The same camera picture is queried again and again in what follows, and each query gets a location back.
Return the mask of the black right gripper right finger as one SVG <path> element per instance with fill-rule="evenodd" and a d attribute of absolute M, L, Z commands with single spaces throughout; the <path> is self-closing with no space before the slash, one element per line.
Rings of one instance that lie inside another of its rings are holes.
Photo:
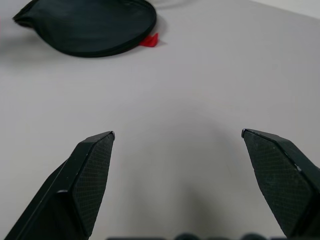
<path fill-rule="evenodd" d="M 259 189 L 284 235 L 320 238 L 320 169 L 290 140 L 245 128 L 243 138 Z"/>

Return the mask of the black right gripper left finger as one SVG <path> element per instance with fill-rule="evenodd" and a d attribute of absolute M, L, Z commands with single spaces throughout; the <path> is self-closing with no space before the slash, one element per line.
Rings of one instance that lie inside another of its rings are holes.
<path fill-rule="evenodd" d="M 105 194 L 115 133 L 79 142 L 44 181 L 7 240 L 87 240 Z"/>

